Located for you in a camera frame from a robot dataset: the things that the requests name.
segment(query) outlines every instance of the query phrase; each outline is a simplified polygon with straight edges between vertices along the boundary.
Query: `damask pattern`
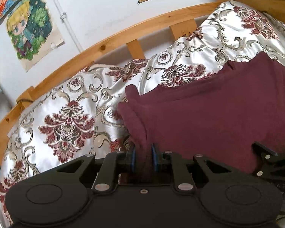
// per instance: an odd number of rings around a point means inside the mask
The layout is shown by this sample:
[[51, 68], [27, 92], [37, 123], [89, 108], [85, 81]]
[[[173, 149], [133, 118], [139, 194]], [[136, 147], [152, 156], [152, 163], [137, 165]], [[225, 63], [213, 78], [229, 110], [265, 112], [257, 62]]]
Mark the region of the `damask pattern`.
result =
[[193, 33], [191, 33], [191, 35], [189, 37], [187, 37], [186, 39], [188, 41], [191, 41], [194, 38], [198, 38], [200, 40], [203, 39], [203, 33], [202, 33], [202, 27], [198, 27]]
[[109, 72], [106, 73], [108, 76], [114, 76], [114, 81], [122, 79], [125, 81], [130, 81], [133, 76], [136, 76], [142, 71], [142, 68], [146, 66], [146, 59], [137, 59], [127, 63], [123, 67], [111, 67]]
[[61, 108], [59, 114], [54, 113], [52, 118], [47, 115], [44, 119], [46, 126], [39, 126], [40, 132], [47, 135], [44, 143], [54, 149], [54, 155], [61, 163], [73, 158], [85, 140], [93, 136], [94, 119], [83, 113], [83, 107], [72, 100]]
[[10, 225], [12, 225], [13, 222], [5, 205], [5, 195], [13, 185], [26, 179], [27, 177], [25, 165], [22, 161], [19, 161], [16, 163], [15, 167], [9, 171], [3, 181], [0, 182], [0, 202], [3, 205], [3, 213]]
[[[0, 228], [10, 226], [4, 198], [12, 184], [85, 154], [103, 158], [129, 147], [116, 111], [127, 101], [127, 85], [136, 85], [139, 94], [157, 85], [185, 85], [210, 78], [228, 60], [248, 61], [260, 51], [285, 66], [285, 30], [272, 21], [245, 4], [222, 3], [189, 37], [150, 60], [92, 65], [36, 100], [10, 135], [0, 175]], [[285, 224], [285, 210], [278, 223]]]
[[167, 68], [162, 75], [161, 86], [178, 87], [190, 83], [201, 77], [206, 71], [204, 65], [186, 66], [183, 64], [175, 65]]
[[235, 6], [233, 9], [244, 23], [242, 27], [250, 29], [251, 34], [261, 34], [265, 39], [279, 39], [267, 18], [257, 11], [242, 6]]

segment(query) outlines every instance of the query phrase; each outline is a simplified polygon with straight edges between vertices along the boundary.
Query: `circular pad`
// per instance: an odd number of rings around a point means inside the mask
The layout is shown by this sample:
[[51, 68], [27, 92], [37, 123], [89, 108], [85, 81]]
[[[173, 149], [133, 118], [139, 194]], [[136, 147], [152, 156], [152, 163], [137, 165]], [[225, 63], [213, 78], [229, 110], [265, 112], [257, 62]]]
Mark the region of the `circular pad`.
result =
[[238, 225], [256, 225], [274, 220], [282, 207], [279, 190], [267, 183], [211, 183], [200, 196], [215, 218]]
[[81, 183], [38, 184], [20, 182], [6, 194], [11, 217], [20, 222], [45, 225], [76, 215], [87, 203]]
[[229, 201], [238, 205], [252, 205], [261, 198], [261, 192], [249, 185], [233, 185], [226, 189], [226, 197]]
[[35, 204], [50, 204], [62, 196], [62, 189], [56, 185], [41, 184], [29, 189], [26, 197]]

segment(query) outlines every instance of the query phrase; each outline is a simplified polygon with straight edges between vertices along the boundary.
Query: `maroon cloth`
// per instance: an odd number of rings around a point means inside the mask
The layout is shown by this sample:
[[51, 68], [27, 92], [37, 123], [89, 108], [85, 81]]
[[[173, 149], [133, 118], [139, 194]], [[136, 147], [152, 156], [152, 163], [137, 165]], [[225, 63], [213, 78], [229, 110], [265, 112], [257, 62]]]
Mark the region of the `maroon cloth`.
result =
[[182, 87], [156, 87], [142, 96], [126, 87], [119, 103], [137, 147], [138, 164], [150, 164], [151, 144], [184, 158], [203, 154], [251, 173], [254, 141], [285, 152], [285, 67], [264, 53], [248, 63]]

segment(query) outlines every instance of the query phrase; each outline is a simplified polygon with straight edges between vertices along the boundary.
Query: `bed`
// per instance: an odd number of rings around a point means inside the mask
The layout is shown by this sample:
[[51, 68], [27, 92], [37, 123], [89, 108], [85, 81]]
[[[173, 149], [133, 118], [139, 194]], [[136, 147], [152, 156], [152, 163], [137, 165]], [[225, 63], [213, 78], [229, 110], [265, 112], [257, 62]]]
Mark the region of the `bed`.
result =
[[[197, 27], [195, 18], [206, 15]], [[165, 27], [174, 44], [146, 59], [137, 39]], [[125, 66], [93, 63], [124, 44], [134, 59]], [[172, 11], [65, 63], [26, 90], [0, 122], [0, 227], [12, 224], [5, 194], [15, 183], [85, 154], [104, 158], [127, 148], [129, 134], [117, 112], [127, 85], [136, 85], [140, 94], [158, 84], [184, 85], [216, 74], [228, 60], [249, 61], [260, 51], [285, 66], [283, 0], [218, 0]], [[285, 227], [285, 200], [277, 222]]]

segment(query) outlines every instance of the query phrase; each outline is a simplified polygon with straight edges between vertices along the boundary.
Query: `blonde cartoon character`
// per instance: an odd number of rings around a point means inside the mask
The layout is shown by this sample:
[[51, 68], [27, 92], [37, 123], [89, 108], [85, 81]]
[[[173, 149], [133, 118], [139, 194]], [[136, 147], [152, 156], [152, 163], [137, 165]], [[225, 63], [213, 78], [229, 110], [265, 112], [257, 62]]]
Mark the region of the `blonde cartoon character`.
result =
[[8, 31], [12, 32], [15, 36], [20, 35], [20, 40], [17, 42], [17, 51], [22, 56], [26, 56], [27, 51], [32, 50], [32, 42], [35, 38], [34, 34], [26, 28], [30, 13], [29, 0], [23, 0], [10, 13], [7, 21]]

